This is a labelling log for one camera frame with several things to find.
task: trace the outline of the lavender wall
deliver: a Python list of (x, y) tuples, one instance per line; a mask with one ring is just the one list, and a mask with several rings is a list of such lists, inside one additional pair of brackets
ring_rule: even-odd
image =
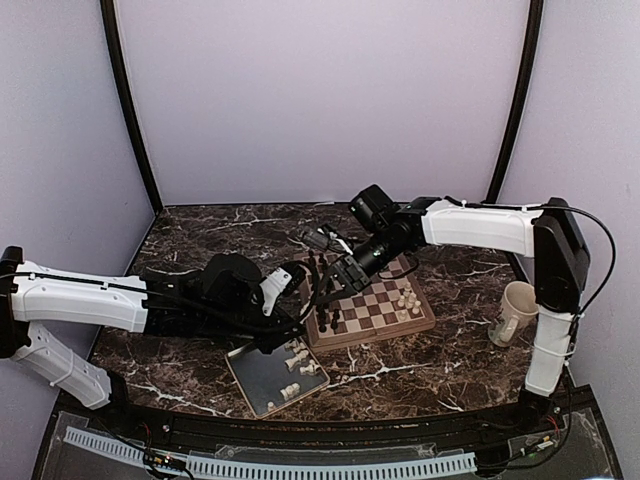
[(118, 2), (164, 202), (483, 199), (528, 3)]
[[(0, 250), (122, 274), (152, 220), (118, 104), (99, 2), (0, 6)], [(52, 331), (81, 355), (95, 328)], [(0, 361), (0, 472), (26, 480), (57, 390)]]
[[(587, 312), (572, 362), (591, 383), (623, 469), (640, 471), (640, 4), (548, 2), (504, 202), (564, 196), (602, 218), (619, 247), (610, 286)], [(609, 262), (606, 237), (581, 222), (590, 290)]]

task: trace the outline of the wooden chessboard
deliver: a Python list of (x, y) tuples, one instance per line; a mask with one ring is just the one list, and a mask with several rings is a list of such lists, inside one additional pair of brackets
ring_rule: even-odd
[[(331, 263), (338, 258), (338, 255), (327, 252), (325, 257), (328, 263)], [(295, 258), (308, 261), (309, 255), (300, 254)], [(400, 255), (389, 263), (388, 269), (382, 272), (382, 275), (395, 277), (408, 270), (409, 267), (407, 259), (404, 255)], [(300, 285), (303, 303), (307, 302), (311, 296), (310, 279), (311, 277), (307, 276), (307, 280)], [(407, 283), (411, 285), (412, 291), (422, 303), (417, 314), (407, 310), (406, 307), (398, 307), (398, 300)], [(334, 331), (331, 329), (331, 315), (335, 309), (340, 311), (340, 318), (338, 328)], [(400, 310), (407, 311), (404, 320), (397, 314)], [(306, 320), (309, 345), (314, 352), (325, 352), (417, 333), (429, 330), (435, 327), (435, 324), (436, 319), (433, 311), (412, 274), (397, 280), (381, 279), (376, 275), (372, 278), (371, 285), (361, 293), (351, 298), (332, 302), (327, 313), (325, 332), (320, 332), (318, 329), (315, 309)]]

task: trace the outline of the marble table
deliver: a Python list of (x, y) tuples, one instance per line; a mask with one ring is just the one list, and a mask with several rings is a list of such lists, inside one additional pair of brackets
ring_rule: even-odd
[[(263, 273), (304, 251), (304, 225), (329, 223), (352, 237), (365, 232), (345, 205), (240, 205), (166, 208), (133, 265), (182, 272), (215, 253), (241, 253)], [(468, 411), (517, 399), (533, 330), (513, 346), (487, 336), (504, 287), (515, 280), (503, 253), (427, 247), (416, 276), (436, 316), (427, 332), (317, 355), (330, 385), (269, 417), (289, 421), (406, 418)], [(93, 362), (121, 374), (133, 403), (171, 411), (252, 418), (224, 356), (237, 342), (157, 338), (104, 328)]]

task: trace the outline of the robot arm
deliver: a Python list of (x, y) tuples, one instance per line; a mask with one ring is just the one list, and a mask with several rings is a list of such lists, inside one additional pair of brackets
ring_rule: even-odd
[(353, 255), (331, 265), (325, 279), (332, 276), (343, 290), (321, 297), (318, 303), (362, 291), (390, 260), (425, 245), (467, 245), (533, 257), (539, 315), (524, 390), (547, 398), (555, 391), (570, 354), (572, 326), (589, 267), (584, 239), (563, 206), (567, 204), (561, 199), (551, 199), (544, 206), (492, 208), (421, 197), (401, 207), (373, 185), (350, 204), (352, 213), (373, 235)]
[[(296, 273), (294, 267), (285, 265), (262, 279), (244, 257), (220, 255), (203, 271), (145, 280), (53, 270), (23, 261), (22, 249), (9, 247), (0, 259), (0, 358), (27, 365), (52, 387), (59, 386), (85, 407), (97, 409), (109, 404), (114, 394), (122, 396), (122, 381), (76, 355), (41, 321), (186, 337), (247, 336), (275, 329), (278, 338), (260, 337), (268, 351), (280, 338), (299, 335), (295, 327), (287, 327), (295, 322), (276, 306), (280, 295), (296, 286), (287, 270)], [(252, 276), (254, 285), (245, 276)], [(209, 313), (184, 303), (202, 305)]]

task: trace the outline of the wire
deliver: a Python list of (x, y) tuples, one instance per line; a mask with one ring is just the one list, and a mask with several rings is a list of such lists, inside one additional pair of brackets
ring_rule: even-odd
[(567, 405), (567, 411), (568, 411), (568, 415), (569, 418), (567, 420), (567, 428), (565, 430), (565, 433), (563, 435), (563, 437), (558, 441), (558, 443), (555, 446), (555, 449), (546, 457), (544, 457), (544, 459), (542, 459), (541, 461), (531, 464), (531, 465), (509, 465), (509, 463), (513, 462), (514, 460), (517, 460), (519, 458), (522, 458), (524, 456), (526, 456), (528, 453), (534, 453), (533, 452), (528, 452), (526, 453), (526, 449), (524, 450), (525, 453), (523, 453), (523, 451), (518, 451), (517, 453), (513, 454), (511, 457), (509, 457), (506, 460), (503, 460), (501, 462), (495, 462), (495, 463), (485, 463), (485, 464), (481, 464), (478, 463), (477, 466), (480, 468), (489, 468), (489, 469), (498, 469), (498, 468), (502, 468), (504, 470), (530, 470), (532, 468), (537, 468), (540, 465), (543, 465), (545, 463), (547, 463), (549, 460), (551, 460), (553, 457), (555, 457), (560, 450), (562, 450), (562, 448), (565, 446), (565, 444), (567, 443), (567, 439), (569, 438), (569, 435), (571, 434), (571, 424), (572, 424), (572, 417), (573, 417), (573, 404), (572, 404), (572, 397), (571, 397), (571, 382), (568, 380), (569, 379), (569, 371), (567, 369), (567, 367), (565, 366), (563, 368), (564, 370), (564, 375), (565, 375), (565, 388), (567, 389), (567, 399), (568, 399), (568, 405)]
[[(294, 260), (292, 262), (289, 263), (295, 263), (295, 264), (299, 264), (304, 266), (305, 268), (307, 268), (310, 272), (311, 272), (311, 283), (312, 283), (312, 288), (314, 290), (314, 295), (317, 297), (317, 287), (319, 284), (319, 278), (318, 278), (318, 274), (315, 271), (315, 269), (313, 269), (310, 265), (308, 265), (305, 262), (302, 262), (300, 260)], [(282, 325), (278, 325), (276, 327), (256, 327), (254, 325), (248, 325), (242, 322), (237, 322), (235, 320), (232, 320), (231, 318), (229, 318), (227, 315), (225, 315), (224, 312), (211, 307), (209, 305), (204, 305), (200, 302), (196, 302), (193, 300), (189, 300), (187, 298), (184, 297), (175, 297), (173, 295), (168, 295), (166, 293), (161, 293), (161, 292), (154, 292), (152, 290), (148, 290), (146, 288), (138, 288), (138, 287), (132, 287), (129, 285), (120, 285), (117, 283), (109, 283), (109, 282), (102, 282), (100, 280), (92, 280), (92, 279), (86, 279), (86, 278), (77, 278), (77, 277), (67, 277), (67, 276), (63, 276), (63, 275), (53, 275), (50, 273), (42, 273), (42, 272), (13, 272), (13, 273), (8, 273), (8, 274), (4, 274), (2, 276), (0, 276), (0, 280), (3, 278), (9, 278), (9, 277), (29, 277), (31, 275), (34, 275), (36, 278), (48, 278), (51, 280), (60, 280), (60, 281), (65, 281), (65, 282), (71, 282), (71, 283), (82, 283), (82, 284), (88, 284), (88, 285), (106, 285), (109, 288), (114, 288), (114, 289), (118, 289), (118, 290), (125, 290), (128, 292), (134, 292), (134, 293), (141, 293), (141, 294), (145, 294), (145, 295), (154, 295), (160, 298), (165, 298), (169, 301), (171, 301), (174, 304), (177, 305), (184, 305), (184, 306), (188, 306), (190, 308), (193, 308), (194, 310), (206, 313), (207, 315), (212, 315), (220, 320), (222, 320), (223, 322), (234, 326), (238, 329), (244, 330), (247, 333), (252, 333), (252, 334), (271, 334), (271, 333), (283, 333), (286, 332), (288, 330), (291, 330), (292, 328), (298, 326), (302, 320), (304, 320), (304, 318), (309, 314), (309, 312), (311, 311), (310, 307), (307, 307), (307, 309), (305, 310), (305, 312), (303, 312), (302, 315), (300, 315), (300, 317), (297, 320), (293, 320), (291, 322), (288, 322), (286, 324), (282, 324)]]
[(553, 418), (551, 415), (547, 415), (547, 421), (553, 425), (553, 432), (555, 433), (556, 437), (560, 437), (560, 427), (558, 427), (558, 422), (556, 422), (556, 419)]
[[(100, 419), (99, 417), (95, 417), (96, 422), (109, 434), (111, 435), (113, 438), (115, 438), (116, 440), (118, 440), (119, 442), (127, 445), (128, 447), (131, 447), (135, 450), (138, 450), (139, 452), (142, 452), (143, 455), (156, 455), (156, 453), (151, 449), (151, 430), (149, 429), (149, 426), (146, 423), (141, 423), (140, 425), (142, 427), (144, 427), (145, 431), (146, 431), (146, 435), (147, 435), (147, 441), (145, 444), (145, 447), (141, 447), (139, 445), (136, 445), (135, 443), (131, 443), (129, 440), (127, 440), (126, 438), (121, 437), (120, 435), (118, 435), (117, 433), (115, 433), (114, 431), (112, 431), (109, 427), (107, 427), (104, 422), (102, 421), (102, 419)], [(153, 471), (153, 475), (155, 478), (158, 479), (171, 479), (171, 478), (175, 478), (177, 475), (171, 475), (171, 474), (166, 474), (164, 472), (161, 472), (159, 470), (157, 470), (155, 468), (155, 466), (148, 462), (145, 457), (142, 457), (142, 463), (145, 467), (149, 467), (151, 468), (151, 470)], [(184, 468), (177, 468), (177, 467), (171, 467), (174, 468), (175, 470), (184, 472), (187, 474), (187, 476), (189, 477), (190, 480), (195, 480), (195, 477), (193, 476), (193, 474), (191, 473), (191, 471), (189, 471), (189, 469), (187, 469), (186, 467)]]
[(598, 295), (600, 295), (600, 292), (602, 292), (602, 290), (607, 285), (607, 283), (609, 283), (609, 279), (611, 278), (611, 275), (613, 274), (613, 269), (615, 268), (615, 264), (616, 264), (616, 260), (617, 260), (617, 256), (618, 256), (617, 248), (616, 248), (616, 242), (615, 242), (615, 239), (613, 238), (613, 234), (611, 233), (609, 228), (604, 224), (604, 222), (602, 220), (600, 220), (598, 217), (596, 217), (592, 213), (589, 213), (586, 210), (581, 210), (579, 208), (570, 207), (568, 205), (548, 205), (548, 204), (531, 205), (531, 206), (526, 206), (526, 205), (488, 205), (488, 204), (484, 204), (484, 203), (465, 203), (465, 202), (461, 202), (460, 200), (456, 200), (455, 198), (450, 197), (450, 196), (446, 196), (446, 197), (444, 197), (444, 199), (449, 201), (449, 202), (451, 202), (452, 204), (454, 204), (454, 205), (456, 205), (458, 207), (464, 207), (464, 208), (489, 208), (489, 209), (499, 209), (499, 210), (522, 210), (522, 209), (527, 209), (529, 211), (562, 210), (562, 211), (566, 211), (566, 212), (577, 213), (578, 215), (582, 215), (582, 216), (588, 218), (589, 220), (595, 222), (602, 229), (602, 231), (607, 236), (607, 239), (609, 240), (609, 245), (611, 246), (611, 262), (609, 264), (609, 269), (607, 270), (607, 273), (604, 276), (603, 280), (600, 282), (600, 285), (598, 286), (598, 288), (596, 288), (595, 292), (591, 295), (591, 297), (589, 297), (589, 299), (584, 303), (584, 305), (582, 307), (580, 307), (580, 309), (578, 310), (578, 313), (574, 317), (574, 321), (576, 323), (578, 323), (580, 321), (580, 318), (582, 317), (584, 312), (587, 310), (587, 308), (589, 308), (589, 306), (593, 303), (593, 301), (596, 299), (596, 297)]

